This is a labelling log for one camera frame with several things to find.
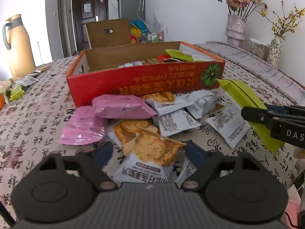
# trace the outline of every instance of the refrigerator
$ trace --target refrigerator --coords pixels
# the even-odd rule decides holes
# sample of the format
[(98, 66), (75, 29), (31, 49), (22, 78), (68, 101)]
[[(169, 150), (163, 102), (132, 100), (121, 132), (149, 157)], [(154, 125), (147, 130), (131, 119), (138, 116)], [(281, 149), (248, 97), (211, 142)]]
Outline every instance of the refrigerator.
[(139, 11), (139, 3), (140, 0), (118, 0), (119, 18), (127, 18), (129, 21), (139, 20), (138, 14), (140, 18), (145, 21), (145, 5), (144, 10), (142, 11), (142, 0)]

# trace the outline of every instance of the open box lid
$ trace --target open box lid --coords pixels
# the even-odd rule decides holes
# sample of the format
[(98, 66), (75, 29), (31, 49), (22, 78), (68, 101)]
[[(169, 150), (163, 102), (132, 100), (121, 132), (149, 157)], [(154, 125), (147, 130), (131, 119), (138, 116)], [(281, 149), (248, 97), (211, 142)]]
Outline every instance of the open box lid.
[(128, 19), (86, 23), (90, 48), (109, 48), (130, 44)]

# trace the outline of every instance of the black cable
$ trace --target black cable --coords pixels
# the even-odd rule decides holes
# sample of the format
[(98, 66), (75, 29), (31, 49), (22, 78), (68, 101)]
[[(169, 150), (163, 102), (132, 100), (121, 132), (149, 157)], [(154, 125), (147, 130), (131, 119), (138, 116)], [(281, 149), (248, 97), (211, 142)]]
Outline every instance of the black cable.
[(291, 225), (292, 227), (294, 227), (294, 228), (301, 228), (300, 226), (292, 225), (292, 222), (291, 222), (291, 219), (290, 219), (289, 214), (288, 214), (287, 212), (285, 212), (285, 214), (287, 215), (287, 217), (288, 217), (288, 219), (289, 219), (289, 223), (290, 223), (290, 225)]

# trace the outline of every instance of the flower vase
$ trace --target flower vase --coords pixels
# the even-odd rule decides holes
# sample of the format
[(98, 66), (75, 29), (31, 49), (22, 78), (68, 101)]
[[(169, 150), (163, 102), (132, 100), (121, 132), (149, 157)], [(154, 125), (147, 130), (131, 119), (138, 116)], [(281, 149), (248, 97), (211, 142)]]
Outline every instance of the flower vase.
[(282, 40), (283, 40), (282, 37), (278, 35), (274, 35), (268, 53), (267, 62), (276, 69), (279, 67), (279, 62), (282, 55)]
[(227, 42), (236, 47), (242, 47), (242, 42), (246, 39), (247, 19), (239, 15), (228, 14), (228, 23), (225, 35)]

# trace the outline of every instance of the pink snack packet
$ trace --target pink snack packet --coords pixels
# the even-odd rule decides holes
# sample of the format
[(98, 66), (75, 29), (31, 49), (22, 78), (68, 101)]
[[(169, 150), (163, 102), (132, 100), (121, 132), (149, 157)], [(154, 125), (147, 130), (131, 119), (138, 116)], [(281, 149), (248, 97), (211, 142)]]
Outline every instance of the pink snack packet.
[(57, 143), (87, 145), (100, 141), (106, 134), (107, 122), (94, 114), (92, 106), (78, 107), (64, 126)]
[(96, 115), (108, 119), (148, 119), (157, 115), (134, 95), (101, 95), (92, 100), (92, 107)]

